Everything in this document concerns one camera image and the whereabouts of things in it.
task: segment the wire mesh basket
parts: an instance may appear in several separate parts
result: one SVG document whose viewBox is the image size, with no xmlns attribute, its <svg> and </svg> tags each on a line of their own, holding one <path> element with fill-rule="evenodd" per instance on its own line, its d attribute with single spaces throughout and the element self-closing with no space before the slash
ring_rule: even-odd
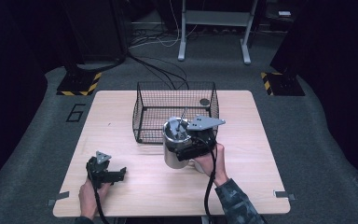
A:
<svg viewBox="0 0 358 224">
<path fill-rule="evenodd" d="M 138 143 L 162 144 L 162 126 L 170 117 L 219 118 L 214 82 L 138 82 L 132 129 Z M 217 126 L 213 127 L 217 135 Z"/>
</svg>

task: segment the metal bracket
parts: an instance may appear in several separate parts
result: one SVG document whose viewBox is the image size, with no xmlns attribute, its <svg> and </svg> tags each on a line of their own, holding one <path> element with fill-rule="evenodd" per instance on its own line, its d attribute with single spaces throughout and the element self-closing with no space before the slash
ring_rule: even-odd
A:
<svg viewBox="0 0 358 224">
<path fill-rule="evenodd" d="M 198 115 L 188 124 L 187 129 L 190 131 L 202 131 L 224 123 L 226 123 L 226 121 L 223 119 L 214 119 Z"/>
<path fill-rule="evenodd" d="M 110 158 L 112 158 L 111 156 L 106 155 L 106 154 L 104 154 L 104 153 L 102 153 L 100 151 L 96 152 L 96 157 L 97 157 L 98 164 L 101 164 L 101 163 L 103 163 L 105 161 L 109 161 Z"/>
</svg>

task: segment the metal stand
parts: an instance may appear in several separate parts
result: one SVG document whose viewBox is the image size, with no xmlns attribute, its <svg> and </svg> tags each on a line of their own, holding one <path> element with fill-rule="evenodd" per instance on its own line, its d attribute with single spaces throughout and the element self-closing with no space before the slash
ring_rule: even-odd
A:
<svg viewBox="0 0 358 224">
<path fill-rule="evenodd" d="M 257 0 L 253 1 L 250 12 L 220 12 L 220 11 L 195 11 L 186 10 L 186 0 L 182 1 L 182 38 L 179 47 L 178 60 L 183 61 L 186 53 L 186 25 L 203 24 L 203 25 L 224 25 L 224 26 L 242 26 L 246 27 L 243 39 L 241 39 L 241 49 L 243 62 L 251 63 L 247 42 L 252 28 L 255 16 L 255 7 Z"/>
</svg>

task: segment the camouflage sleeve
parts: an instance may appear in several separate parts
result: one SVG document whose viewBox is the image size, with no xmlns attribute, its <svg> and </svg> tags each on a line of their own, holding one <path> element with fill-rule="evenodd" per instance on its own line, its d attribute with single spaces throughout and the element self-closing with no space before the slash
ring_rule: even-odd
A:
<svg viewBox="0 0 358 224">
<path fill-rule="evenodd" d="M 233 179 L 215 189 L 228 224 L 265 223 Z"/>
</svg>

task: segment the wooden table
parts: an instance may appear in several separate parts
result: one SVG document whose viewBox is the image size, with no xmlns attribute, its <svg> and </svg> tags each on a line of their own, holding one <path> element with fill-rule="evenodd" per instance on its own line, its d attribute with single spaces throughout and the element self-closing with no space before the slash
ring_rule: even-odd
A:
<svg viewBox="0 0 358 224">
<path fill-rule="evenodd" d="M 290 204 L 276 198 L 284 191 L 269 141 L 249 91 L 217 91 L 220 119 L 217 141 L 226 147 L 226 167 L 260 214 L 284 214 Z M 86 163 L 97 150 L 111 155 L 109 171 L 127 167 L 125 179 L 110 188 L 103 204 L 108 217 L 205 216 L 204 194 L 209 178 L 194 164 L 174 170 L 164 162 L 162 145 L 138 144 L 132 132 L 136 91 L 98 91 L 74 157 L 62 183 L 69 197 L 58 200 L 56 217 L 80 215 L 78 191 L 86 180 Z M 214 190 L 212 215 L 224 215 Z"/>
</svg>

